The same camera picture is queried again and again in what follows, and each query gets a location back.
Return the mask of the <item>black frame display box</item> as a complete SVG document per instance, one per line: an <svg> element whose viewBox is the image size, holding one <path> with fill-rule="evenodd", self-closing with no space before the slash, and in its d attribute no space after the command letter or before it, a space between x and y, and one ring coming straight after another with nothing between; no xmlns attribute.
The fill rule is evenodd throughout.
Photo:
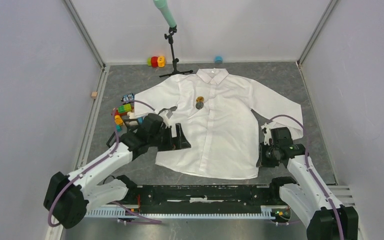
<svg viewBox="0 0 384 240"><path fill-rule="evenodd" d="M143 121L142 117L130 118L128 115L123 115L121 117L121 119L122 119L123 125L126 127L127 131L136 130Z"/></svg>

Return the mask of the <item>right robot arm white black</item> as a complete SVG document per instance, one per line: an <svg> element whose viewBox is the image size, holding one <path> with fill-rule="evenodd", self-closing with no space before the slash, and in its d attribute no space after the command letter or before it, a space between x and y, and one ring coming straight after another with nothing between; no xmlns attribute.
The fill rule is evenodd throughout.
<svg viewBox="0 0 384 240"><path fill-rule="evenodd" d="M294 143L287 127L262 128L264 141L259 144L257 167L280 165L291 177L272 179L269 199L285 202L306 227L309 240L356 240L359 216L353 206L346 206L323 181L305 146Z"/></svg>

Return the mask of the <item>white button shirt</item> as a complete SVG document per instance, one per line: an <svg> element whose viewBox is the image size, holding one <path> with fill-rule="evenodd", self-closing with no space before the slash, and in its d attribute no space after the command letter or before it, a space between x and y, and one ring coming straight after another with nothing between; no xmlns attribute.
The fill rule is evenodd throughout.
<svg viewBox="0 0 384 240"><path fill-rule="evenodd" d="M204 107L196 109L196 98ZM247 180L258 176L260 125L256 115L287 127L294 140L303 137L301 105L256 80L226 69L199 69L170 76L137 93L134 113L144 117L177 106L170 118L180 123L191 148L159 151L155 163L183 174Z"/></svg>

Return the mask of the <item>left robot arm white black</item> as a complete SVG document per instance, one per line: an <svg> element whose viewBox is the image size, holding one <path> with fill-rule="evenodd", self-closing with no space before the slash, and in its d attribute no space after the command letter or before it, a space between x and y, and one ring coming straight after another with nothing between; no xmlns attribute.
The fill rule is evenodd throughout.
<svg viewBox="0 0 384 240"><path fill-rule="evenodd" d="M123 201L133 203L137 190L115 178L101 182L116 169L129 164L149 148L159 152L178 151L191 148L183 133L182 125L172 126L155 113L149 113L132 130L116 136L115 143L98 158L68 173L55 173L49 181L43 206L48 210L47 221L50 227L62 225L65 229L76 226L87 212L107 203Z"/></svg>

